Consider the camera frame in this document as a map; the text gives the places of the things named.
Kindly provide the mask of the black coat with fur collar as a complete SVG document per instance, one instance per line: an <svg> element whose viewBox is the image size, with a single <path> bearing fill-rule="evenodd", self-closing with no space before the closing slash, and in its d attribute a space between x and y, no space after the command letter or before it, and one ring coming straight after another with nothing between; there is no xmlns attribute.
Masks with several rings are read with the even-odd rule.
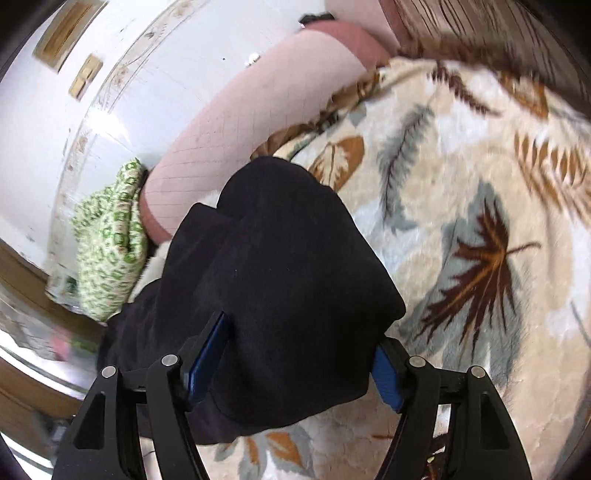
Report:
<svg viewBox="0 0 591 480"><path fill-rule="evenodd" d="M99 367L142 369L216 312L233 324L189 414L200 445L229 443L365 395L377 345L405 303L349 211L300 166L260 157L195 204L162 276L107 325Z"/></svg>

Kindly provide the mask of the stained glass wooden door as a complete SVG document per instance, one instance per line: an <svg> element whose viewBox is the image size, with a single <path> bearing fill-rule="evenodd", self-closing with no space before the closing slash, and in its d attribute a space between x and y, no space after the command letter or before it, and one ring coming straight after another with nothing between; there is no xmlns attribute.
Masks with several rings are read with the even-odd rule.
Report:
<svg viewBox="0 0 591 480"><path fill-rule="evenodd" d="M95 377L103 328L57 305L47 275L1 244L1 438L23 468L49 476Z"/></svg>

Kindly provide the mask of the green patterned folded quilt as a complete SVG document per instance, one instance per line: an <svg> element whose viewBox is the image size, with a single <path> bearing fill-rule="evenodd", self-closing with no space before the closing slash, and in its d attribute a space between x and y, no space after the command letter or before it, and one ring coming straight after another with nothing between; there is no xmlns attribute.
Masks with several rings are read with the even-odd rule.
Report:
<svg viewBox="0 0 591 480"><path fill-rule="evenodd" d="M83 313L104 324L127 301L147 257L139 197L146 169L133 158L74 209L77 291Z"/></svg>

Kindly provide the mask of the leaf pattern beige blanket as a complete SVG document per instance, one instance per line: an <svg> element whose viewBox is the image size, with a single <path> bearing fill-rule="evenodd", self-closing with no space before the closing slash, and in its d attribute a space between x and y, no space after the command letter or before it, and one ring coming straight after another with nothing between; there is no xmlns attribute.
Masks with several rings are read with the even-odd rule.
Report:
<svg viewBox="0 0 591 480"><path fill-rule="evenodd" d="M415 355L484 366L532 474L590 427L590 118L542 83L394 58L339 88L273 154L345 203L407 305Z"/></svg>

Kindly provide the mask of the pink quilted bolster pillow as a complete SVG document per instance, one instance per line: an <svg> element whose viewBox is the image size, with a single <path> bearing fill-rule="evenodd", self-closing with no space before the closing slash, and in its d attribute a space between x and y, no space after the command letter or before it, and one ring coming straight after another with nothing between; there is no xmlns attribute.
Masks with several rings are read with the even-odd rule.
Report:
<svg viewBox="0 0 591 480"><path fill-rule="evenodd" d="M221 189L270 135L308 122L339 88L389 58L345 21L312 23L271 47L200 110L149 173L139 201L148 237L169 240L191 205Z"/></svg>

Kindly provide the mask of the striped floral beige cushion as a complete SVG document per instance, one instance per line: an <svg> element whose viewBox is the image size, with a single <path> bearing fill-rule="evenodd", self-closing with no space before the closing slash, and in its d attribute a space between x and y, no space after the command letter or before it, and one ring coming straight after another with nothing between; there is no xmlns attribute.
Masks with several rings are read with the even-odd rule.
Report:
<svg viewBox="0 0 591 480"><path fill-rule="evenodd" d="M410 58L456 60L527 77L590 114L590 61L548 13L523 1L399 1Z"/></svg>

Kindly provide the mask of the pink maroon corner cushion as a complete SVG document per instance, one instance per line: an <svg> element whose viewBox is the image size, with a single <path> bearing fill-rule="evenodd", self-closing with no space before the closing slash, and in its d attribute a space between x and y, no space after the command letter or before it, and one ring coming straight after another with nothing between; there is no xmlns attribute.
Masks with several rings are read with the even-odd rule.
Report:
<svg viewBox="0 0 591 480"><path fill-rule="evenodd" d="M394 0L325 0L325 8L335 19L362 27L391 54L412 40Z"/></svg>

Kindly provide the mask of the small black object behind pillow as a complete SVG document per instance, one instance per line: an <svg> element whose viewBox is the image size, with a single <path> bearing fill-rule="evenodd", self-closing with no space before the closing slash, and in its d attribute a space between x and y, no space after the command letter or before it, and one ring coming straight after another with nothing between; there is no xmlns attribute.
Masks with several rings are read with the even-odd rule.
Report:
<svg viewBox="0 0 591 480"><path fill-rule="evenodd" d="M334 21L334 20L335 20L334 15L332 15L329 12L324 12L324 13L320 13L320 14L304 14L303 16L301 16L300 19L298 19L298 22L301 24L301 26L305 27L308 24L315 23L318 21Z"/></svg>

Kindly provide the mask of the gold wall switch plate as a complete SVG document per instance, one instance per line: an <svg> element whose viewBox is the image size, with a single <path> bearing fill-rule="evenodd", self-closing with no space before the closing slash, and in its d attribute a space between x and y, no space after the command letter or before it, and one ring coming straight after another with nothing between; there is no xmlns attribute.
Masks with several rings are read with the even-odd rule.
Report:
<svg viewBox="0 0 591 480"><path fill-rule="evenodd" d="M68 90L69 95L76 100L80 100L102 66L103 62L100 58L89 55L74 78Z"/></svg>

